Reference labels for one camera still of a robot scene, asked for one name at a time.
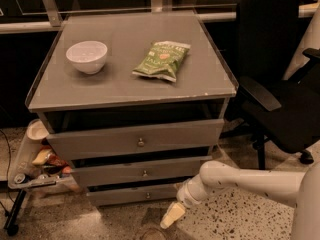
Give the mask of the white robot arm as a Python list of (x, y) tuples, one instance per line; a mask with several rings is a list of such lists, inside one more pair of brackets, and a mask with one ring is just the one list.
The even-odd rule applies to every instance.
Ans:
[(177, 190), (160, 226), (169, 228), (187, 208), (226, 188), (238, 187), (294, 208), (291, 240), (320, 238), (320, 163), (306, 172), (238, 169), (219, 161), (205, 162), (199, 173)]

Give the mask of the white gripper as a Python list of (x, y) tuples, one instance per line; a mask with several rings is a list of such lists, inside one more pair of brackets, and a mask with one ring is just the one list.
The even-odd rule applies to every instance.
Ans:
[(177, 191), (176, 198), (179, 202), (170, 204), (160, 222), (160, 227), (162, 229), (169, 228), (185, 214), (185, 207), (191, 208), (199, 205), (203, 200), (208, 199), (212, 193), (213, 188), (205, 185), (199, 175), (185, 180)]

